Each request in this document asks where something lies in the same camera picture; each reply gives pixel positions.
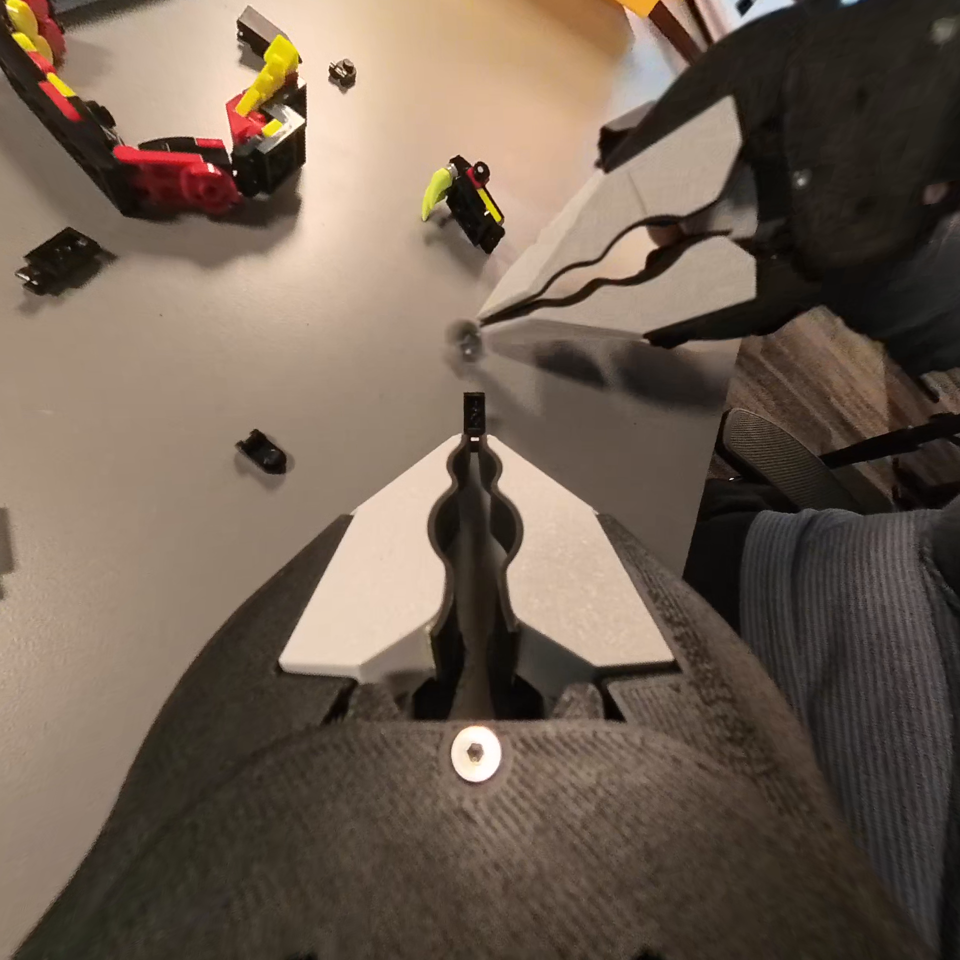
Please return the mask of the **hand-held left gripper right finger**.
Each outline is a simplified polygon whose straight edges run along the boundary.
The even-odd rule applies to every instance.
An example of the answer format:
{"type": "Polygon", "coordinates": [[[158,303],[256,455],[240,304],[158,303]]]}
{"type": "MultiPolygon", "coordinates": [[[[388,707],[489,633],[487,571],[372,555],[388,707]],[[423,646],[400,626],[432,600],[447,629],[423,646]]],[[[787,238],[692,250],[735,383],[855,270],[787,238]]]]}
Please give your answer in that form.
{"type": "Polygon", "coordinates": [[[504,441],[482,438],[481,480],[507,631],[507,670],[542,698],[671,670],[676,658],[599,513],[504,441]]]}

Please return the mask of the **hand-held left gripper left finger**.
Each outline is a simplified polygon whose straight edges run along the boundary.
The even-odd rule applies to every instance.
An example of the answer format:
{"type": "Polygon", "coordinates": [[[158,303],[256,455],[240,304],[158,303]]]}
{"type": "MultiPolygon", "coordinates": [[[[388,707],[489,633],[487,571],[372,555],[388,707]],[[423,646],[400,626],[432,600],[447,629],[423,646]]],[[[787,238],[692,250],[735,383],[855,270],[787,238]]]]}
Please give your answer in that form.
{"type": "Polygon", "coordinates": [[[472,451],[454,435],[354,509],[279,656],[282,671],[398,695],[457,686],[465,651],[451,550],[472,451]]]}

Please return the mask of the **black mesh office chair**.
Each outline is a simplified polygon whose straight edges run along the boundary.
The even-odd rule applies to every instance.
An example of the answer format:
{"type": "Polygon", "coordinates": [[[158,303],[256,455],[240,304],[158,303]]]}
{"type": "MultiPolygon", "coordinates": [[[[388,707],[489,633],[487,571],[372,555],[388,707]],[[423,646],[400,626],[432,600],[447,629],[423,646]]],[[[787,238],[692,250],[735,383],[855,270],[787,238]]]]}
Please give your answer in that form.
{"type": "Polygon", "coordinates": [[[726,410],[715,453],[740,477],[771,487],[797,510],[863,515],[857,498],[817,455],[759,414],[739,408],[726,410]]]}

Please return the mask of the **person's grey ribbed pants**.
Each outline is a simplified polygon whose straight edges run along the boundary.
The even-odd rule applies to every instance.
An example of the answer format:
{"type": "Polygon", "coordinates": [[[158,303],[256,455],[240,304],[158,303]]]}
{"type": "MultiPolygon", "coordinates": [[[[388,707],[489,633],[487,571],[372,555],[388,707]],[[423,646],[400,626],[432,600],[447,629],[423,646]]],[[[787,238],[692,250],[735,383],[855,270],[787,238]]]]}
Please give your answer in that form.
{"type": "Polygon", "coordinates": [[[763,511],[740,635],[806,728],[847,825],[958,958],[959,507],[763,511]]]}

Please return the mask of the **black lego slope brick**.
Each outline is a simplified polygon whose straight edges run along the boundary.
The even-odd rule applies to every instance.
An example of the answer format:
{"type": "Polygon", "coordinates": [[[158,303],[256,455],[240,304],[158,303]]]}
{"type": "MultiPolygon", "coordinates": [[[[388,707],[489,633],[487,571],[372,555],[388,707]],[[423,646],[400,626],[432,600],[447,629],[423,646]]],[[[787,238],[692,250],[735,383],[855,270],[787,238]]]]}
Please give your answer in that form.
{"type": "Polygon", "coordinates": [[[247,5],[237,17],[235,29],[238,44],[260,60],[265,58],[267,49],[277,38],[292,42],[286,32],[251,5],[247,5]]]}

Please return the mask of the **small black lego clip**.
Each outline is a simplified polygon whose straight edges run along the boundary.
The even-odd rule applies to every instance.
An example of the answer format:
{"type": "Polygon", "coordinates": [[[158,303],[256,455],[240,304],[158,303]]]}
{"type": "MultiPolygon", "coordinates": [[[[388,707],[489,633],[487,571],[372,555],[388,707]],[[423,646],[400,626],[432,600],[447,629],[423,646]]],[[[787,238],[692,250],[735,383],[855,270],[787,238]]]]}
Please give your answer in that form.
{"type": "Polygon", "coordinates": [[[287,452],[258,428],[251,429],[246,437],[238,439],[234,443],[234,449],[263,474],[270,476],[287,474],[289,467],[287,452]]]}

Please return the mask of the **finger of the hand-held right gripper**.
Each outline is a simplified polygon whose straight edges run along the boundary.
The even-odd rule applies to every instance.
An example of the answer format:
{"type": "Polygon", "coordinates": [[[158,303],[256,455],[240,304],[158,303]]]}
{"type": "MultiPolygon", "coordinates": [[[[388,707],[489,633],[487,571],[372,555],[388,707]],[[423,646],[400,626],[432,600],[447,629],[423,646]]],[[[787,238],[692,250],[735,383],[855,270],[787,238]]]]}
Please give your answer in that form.
{"type": "Polygon", "coordinates": [[[726,236],[683,246],[645,270],[639,228],[614,243],[568,231],[543,235],[510,266],[482,306],[482,343],[561,336],[638,339],[739,306],[757,294],[755,259],[726,236]]]}
{"type": "MultiPolygon", "coordinates": [[[[610,168],[592,174],[523,253],[544,235],[572,231],[615,243],[635,229],[699,219],[729,196],[742,168],[743,141],[736,99],[718,99],[629,157],[610,157],[610,168]]],[[[665,267],[682,247],[712,236],[726,236],[744,250],[728,230],[683,232],[680,244],[661,248],[661,258],[643,268],[665,267]]]]}

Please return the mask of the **red black yellow lego snake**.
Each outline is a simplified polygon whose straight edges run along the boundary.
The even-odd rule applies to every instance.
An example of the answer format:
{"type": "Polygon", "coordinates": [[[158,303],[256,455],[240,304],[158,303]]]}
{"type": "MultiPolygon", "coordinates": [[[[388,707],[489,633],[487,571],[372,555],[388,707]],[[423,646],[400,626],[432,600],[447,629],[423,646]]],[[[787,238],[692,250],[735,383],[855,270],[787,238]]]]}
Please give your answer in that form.
{"type": "Polygon", "coordinates": [[[306,164],[307,88],[292,42],[224,106],[231,143],[189,136],[126,144],[114,115],[59,74],[66,39],[50,2],[2,2],[1,66],[12,92],[121,214],[211,217],[272,196],[306,164]]]}

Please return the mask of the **person's right forearm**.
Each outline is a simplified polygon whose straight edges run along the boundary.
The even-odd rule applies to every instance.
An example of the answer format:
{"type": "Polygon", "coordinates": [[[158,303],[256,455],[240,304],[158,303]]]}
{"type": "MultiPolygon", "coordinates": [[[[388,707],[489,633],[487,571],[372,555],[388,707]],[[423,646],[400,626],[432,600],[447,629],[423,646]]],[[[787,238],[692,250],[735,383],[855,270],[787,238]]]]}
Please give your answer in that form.
{"type": "Polygon", "coordinates": [[[909,258],[865,270],[824,297],[854,332],[911,377],[959,368],[959,215],[909,258]]]}

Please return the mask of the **black lego plate with clip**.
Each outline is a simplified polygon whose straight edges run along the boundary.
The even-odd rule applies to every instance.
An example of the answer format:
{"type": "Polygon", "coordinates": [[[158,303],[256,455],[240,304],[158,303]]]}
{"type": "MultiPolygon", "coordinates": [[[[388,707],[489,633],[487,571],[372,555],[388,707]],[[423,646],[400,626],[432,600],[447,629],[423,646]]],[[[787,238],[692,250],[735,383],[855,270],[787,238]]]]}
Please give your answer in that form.
{"type": "Polygon", "coordinates": [[[14,276],[32,294],[56,295],[98,266],[107,254],[88,234],[66,226],[26,253],[14,276]]]}

